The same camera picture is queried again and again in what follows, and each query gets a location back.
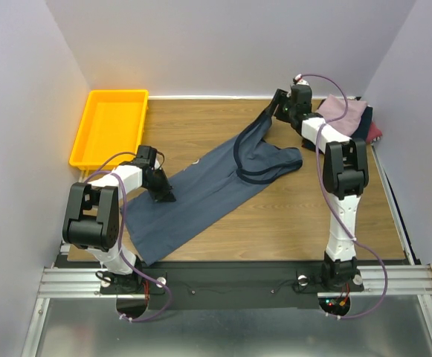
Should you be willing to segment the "blue-grey tank top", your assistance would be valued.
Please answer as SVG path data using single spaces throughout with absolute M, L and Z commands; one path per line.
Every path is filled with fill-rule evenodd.
M 272 118 L 261 112 L 237 136 L 169 179 L 175 202 L 154 202 L 147 191 L 128 201 L 125 226 L 148 265 L 165 258 L 279 177 L 299 170 L 296 147 L 265 140 Z

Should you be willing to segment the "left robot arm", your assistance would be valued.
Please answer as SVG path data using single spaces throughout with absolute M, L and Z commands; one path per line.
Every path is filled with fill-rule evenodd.
M 96 273 L 105 294 L 149 291 L 149 281 L 139 272 L 141 261 L 122 242 L 124 219 L 120 201 L 126 201 L 128 193 L 141 187 L 154 202 L 175 201 L 158 156 L 163 154 L 156 148 L 140 146 L 132 160 L 112 170 L 105 170 L 102 165 L 84 182 L 70 188 L 62 238 L 106 267 Z

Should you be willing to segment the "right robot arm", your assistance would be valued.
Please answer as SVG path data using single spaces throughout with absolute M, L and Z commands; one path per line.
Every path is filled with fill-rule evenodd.
M 329 239 L 320 272 L 313 276 L 301 274 L 297 286 L 305 289 L 317 284 L 336 290 L 359 274 L 355 223 L 361 195 L 369 183 L 366 144 L 341 134 L 312 111 L 312 89 L 304 80 L 292 84 L 289 91 L 276 90 L 268 113 L 289 123 L 315 145 L 316 153 L 323 153 L 319 181 L 330 210 Z

